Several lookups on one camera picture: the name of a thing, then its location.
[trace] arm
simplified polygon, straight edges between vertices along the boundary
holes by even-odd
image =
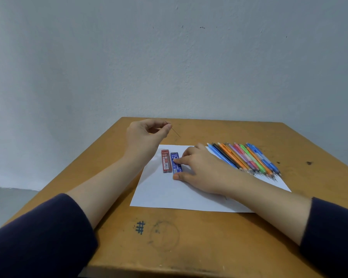
[[[348,277],[348,209],[302,197],[236,170],[202,144],[189,147],[174,162],[194,171],[194,175],[177,173],[174,179],[239,201],[297,243],[320,270],[329,276]]]
[[[0,277],[76,277],[97,249],[93,229],[170,129],[163,120],[131,123],[122,159],[0,228]]]
[[[230,197],[260,215],[300,245],[311,208],[311,199],[288,192],[236,170],[216,158],[202,144],[189,147],[176,163],[189,165],[195,175],[173,177],[203,191]]]

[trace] circle drawing on table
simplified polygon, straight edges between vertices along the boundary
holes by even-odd
[[[160,220],[149,233],[149,243],[158,251],[171,251],[179,243],[179,230],[171,222]]]

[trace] navy blue sleeve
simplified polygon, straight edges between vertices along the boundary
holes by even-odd
[[[0,277],[77,277],[96,249],[84,212],[59,194],[0,228]]]
[[[348,278],[348,209],[312,198],[300,252],[329,277]]]

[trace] hash symbol drawing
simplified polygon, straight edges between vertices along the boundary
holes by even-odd
[[[145,224],[144,221],[137,222],[136,224],[137,224],[137,226],[136,226],[135,231],[137,231],[138,233],[140,233],[142,235],[142,233],[143,233],[143,225]]]

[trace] floor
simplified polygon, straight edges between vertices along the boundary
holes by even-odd
[[[0,227],[18,212],[38,191],[0,188]]]

